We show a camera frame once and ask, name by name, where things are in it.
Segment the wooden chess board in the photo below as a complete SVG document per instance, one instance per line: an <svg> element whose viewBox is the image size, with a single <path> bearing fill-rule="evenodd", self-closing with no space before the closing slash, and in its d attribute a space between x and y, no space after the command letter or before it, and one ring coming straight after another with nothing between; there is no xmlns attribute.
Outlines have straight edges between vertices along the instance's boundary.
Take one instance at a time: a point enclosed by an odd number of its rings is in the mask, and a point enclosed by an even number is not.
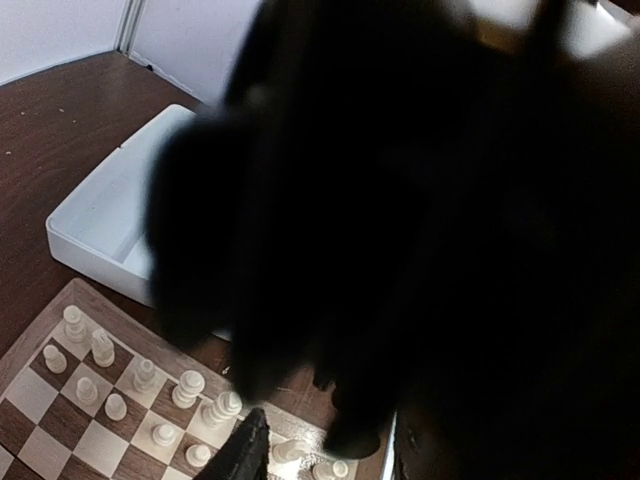
<svg viewBox="0 0 640 480"><path fill-rule="evenodd" d="M190 479L249 413L81 280L1 360L5 479Z"/></svg>

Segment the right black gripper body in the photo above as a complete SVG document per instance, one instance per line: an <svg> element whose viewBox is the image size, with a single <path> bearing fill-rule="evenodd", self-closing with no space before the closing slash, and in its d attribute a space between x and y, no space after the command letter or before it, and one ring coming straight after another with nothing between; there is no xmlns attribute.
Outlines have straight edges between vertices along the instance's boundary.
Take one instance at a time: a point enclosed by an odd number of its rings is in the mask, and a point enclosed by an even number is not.
<svg viewBox="0 0 640 480"><path fill-rule="evenodd" d="M151 296L189 351L231 334L247 401L304 365L404 479L639 475L639 38L518 49L464 1L263 1L222 100L146 200Z"/></svg>

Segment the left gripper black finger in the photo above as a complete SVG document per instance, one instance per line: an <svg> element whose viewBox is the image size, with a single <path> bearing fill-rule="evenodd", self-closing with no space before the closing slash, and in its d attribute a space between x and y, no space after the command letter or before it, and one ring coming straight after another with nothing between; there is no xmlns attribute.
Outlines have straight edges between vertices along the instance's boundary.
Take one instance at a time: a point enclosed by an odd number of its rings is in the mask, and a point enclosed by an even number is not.
<svg viewBox="0 0 640 480"><path fill-rule="evenodd" d="M265 411L253 408L197 480L267 480L270 428Z"/></svg>

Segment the white plastic compartment tray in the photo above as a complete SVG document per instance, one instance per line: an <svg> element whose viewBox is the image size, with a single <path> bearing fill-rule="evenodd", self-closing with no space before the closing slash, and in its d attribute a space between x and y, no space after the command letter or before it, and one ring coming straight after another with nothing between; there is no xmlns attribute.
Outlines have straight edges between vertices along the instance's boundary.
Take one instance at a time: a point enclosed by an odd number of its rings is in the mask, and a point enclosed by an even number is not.
<svg viewBox="0 0 640 480"><path fill-rule="evenodd" d="M148 183L163 144L195 117L169 105L89 173L45 221L51 256L151 307L152 257L143 233Z"/></svg>

